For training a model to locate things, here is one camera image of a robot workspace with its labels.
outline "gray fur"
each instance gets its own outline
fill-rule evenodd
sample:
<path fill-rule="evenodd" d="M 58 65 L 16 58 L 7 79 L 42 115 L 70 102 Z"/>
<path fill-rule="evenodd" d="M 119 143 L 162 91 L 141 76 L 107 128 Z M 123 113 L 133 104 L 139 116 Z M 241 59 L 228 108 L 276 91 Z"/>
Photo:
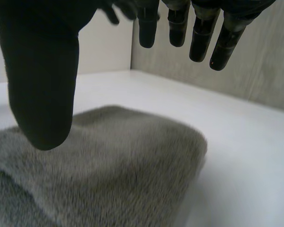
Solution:
<path fill-rule="evenodd" d="M 197 131 L 121 107 L 75 116 L 50 151 L 0 131 L 0 227 L 169 227 L 205 153 Z"/>

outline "black glove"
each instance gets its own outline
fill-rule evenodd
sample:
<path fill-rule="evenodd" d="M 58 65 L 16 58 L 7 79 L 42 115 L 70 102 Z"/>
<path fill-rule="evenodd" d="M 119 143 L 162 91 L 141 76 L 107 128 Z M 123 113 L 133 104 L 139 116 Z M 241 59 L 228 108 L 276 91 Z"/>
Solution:
<path fill-rule="evenodd" d="M 68 136 L 79 62 L 78 32 L 112 5 L 135 19 L 131 0 L 0 0 L 0 45 L 9 102 L 23 133 L 49 150 Z"/>

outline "white table surface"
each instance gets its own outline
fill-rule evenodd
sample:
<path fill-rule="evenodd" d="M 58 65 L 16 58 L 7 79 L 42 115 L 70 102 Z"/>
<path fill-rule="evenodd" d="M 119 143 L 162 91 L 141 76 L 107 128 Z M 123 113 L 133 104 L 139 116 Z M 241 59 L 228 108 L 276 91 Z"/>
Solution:
<path fill-rule="evenodd" d="M 16 122 L 0 84 L 0 128 Z M 80 75 L 74 113 L 122 105 L 195 126 L 206 164 L 175 227 L 284 227 L 284 112 L 143 72 Z"/>

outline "gray plush fabric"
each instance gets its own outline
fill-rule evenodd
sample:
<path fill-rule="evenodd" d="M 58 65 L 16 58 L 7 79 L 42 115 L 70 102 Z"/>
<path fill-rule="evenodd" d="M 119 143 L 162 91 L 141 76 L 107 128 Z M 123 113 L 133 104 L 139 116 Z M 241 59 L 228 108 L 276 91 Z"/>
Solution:
<path fill-rule="evenodd" d="M 50 151 L 0 131 L 0 227 L 169 227 L 206 147 L 187 126 L 113 106 L 75 116 Z"/>

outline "robotic hand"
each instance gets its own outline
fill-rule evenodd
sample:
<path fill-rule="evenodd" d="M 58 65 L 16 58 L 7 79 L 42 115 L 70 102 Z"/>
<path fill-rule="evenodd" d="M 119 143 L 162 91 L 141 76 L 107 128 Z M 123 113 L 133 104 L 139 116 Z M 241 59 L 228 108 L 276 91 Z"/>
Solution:
<path fill-rule="evenodd" d="M 138 6 L 140 44 L 151 48 L 155 41 L 159 0 L 135 0 Z M 175 47 L 183 45 L 186 34 L 190 0 L 162 0 L 169 8 L 169 40 Z M 195 9 L 195 25 L 189 58 L 202 62 L 213 35 L 220 13 L 224 10 L 224 23 L 210 59 L 213 70 L 226 66 L 241 35 L 260 13 L 275 0 L 191 0 Z"/>
<path fill-rule="evenodd" d="M 224 23 L 210 63 L 212 69 L 222 70 L 245 27 L 274 1 L 192 0 L 196 20 L 190 58 L 204 59 L 222 8 Z M 163 2 L 169 8 L 170 42 L 182 46 L 190 0 Z M 19 127 L 36 148 L 55 148 L 68 136 L 79 62 L 78 32 L 97 9 L 118 24 L 112 5 L 130 20 L 137 13 L 140 43 L 152 47 L 159 0 L 0 0 L 0 45 L 9 103 Z"/>

